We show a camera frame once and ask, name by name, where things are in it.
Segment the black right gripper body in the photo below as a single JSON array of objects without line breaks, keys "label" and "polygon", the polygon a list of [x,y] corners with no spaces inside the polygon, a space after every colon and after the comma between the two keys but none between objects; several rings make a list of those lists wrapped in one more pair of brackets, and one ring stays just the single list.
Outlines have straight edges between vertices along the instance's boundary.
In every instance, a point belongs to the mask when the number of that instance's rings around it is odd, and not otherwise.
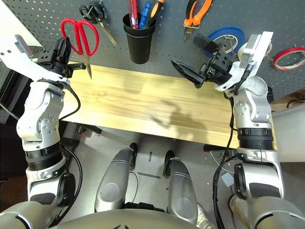
[{"label": "black right gripper body", "polygon": [[213,83],[225,83],[232,75],[229,74],[233,62],[230,56],[223,52],[217,52],[212,58],[210,58],[208,63],[204,63],[199,74],[204,77],[205,81]]}]

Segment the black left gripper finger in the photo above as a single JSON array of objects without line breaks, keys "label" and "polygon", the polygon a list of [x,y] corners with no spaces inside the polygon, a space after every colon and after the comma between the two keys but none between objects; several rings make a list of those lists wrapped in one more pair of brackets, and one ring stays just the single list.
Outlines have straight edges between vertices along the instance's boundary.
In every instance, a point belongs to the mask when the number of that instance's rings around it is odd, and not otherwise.
[{"label": "black left gripper finger", "polygon": [[60,38],[56,43],[56,60],[60,63],[65,63],[65,38]]},{"label": "black left gripper finger", "polygon": [[71,42],[69,37],[64,38],[64,63],[67,64],[71,54]]}]

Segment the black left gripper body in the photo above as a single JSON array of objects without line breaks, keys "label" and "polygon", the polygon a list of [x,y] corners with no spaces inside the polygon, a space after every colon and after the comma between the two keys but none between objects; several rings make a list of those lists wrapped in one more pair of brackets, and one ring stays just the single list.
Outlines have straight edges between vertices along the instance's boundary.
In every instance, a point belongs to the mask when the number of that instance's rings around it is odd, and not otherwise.
[{"label": "black left gripper body", "polygon": [[33,60],[44,69],[57,73],[62,77],[72,77],[74,70],[86,70],[86,64],[74,63],[65,64],[56,60],[56,53],[37,53]]}]

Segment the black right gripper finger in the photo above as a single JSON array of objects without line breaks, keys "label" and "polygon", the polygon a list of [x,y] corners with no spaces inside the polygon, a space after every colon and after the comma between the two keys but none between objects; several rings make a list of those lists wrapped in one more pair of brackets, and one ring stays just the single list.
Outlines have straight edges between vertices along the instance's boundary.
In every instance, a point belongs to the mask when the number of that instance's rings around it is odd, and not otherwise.
[{"label": "black right gripper finger", "polygon": [[192,34],[193,43],[198,46],[200,49],[207,51],[210,54],[223,53],[219,43],[212,41],[207,36],[204,36],[200,33]]},{"label": "black right gripper finger", "polygon": [[171,59],[171,63],[174,69],[185,79],[192,82],[196,88],[199,89],[202,87],[205,78],[192,69],[189,64],[176,59]]}]

